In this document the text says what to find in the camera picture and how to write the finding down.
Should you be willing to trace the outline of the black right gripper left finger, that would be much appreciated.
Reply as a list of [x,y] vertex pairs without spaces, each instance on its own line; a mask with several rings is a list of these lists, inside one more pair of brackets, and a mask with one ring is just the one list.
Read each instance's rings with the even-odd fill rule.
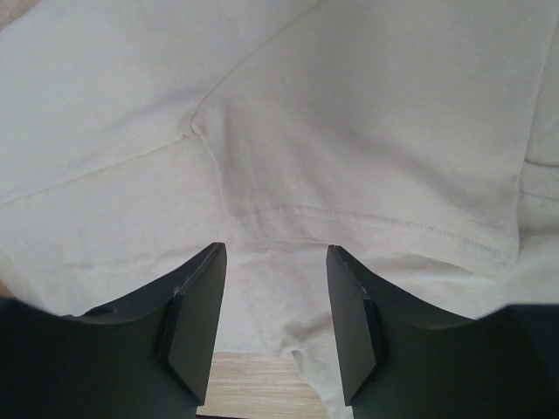
[[194,417],[208,388],[226,264],[224,244],[210,244],[80,316],[2,299],[2,417]]

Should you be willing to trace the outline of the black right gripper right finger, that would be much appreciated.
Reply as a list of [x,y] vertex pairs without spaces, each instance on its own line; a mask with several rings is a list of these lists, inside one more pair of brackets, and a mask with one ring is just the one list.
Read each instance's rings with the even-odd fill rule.
[[345,403],[357,418],[555,418],[558,308],[479,319],[433,306],[344,248],[327,254]]

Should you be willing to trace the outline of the beige t shirt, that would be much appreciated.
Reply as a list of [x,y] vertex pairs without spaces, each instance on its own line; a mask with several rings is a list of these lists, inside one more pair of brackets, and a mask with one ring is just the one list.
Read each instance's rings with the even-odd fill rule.
[[558,300],[555,1],[42,1],[1,31],[1,283],[79,314],[212,242],[216,349],[344,405],[326,254]]

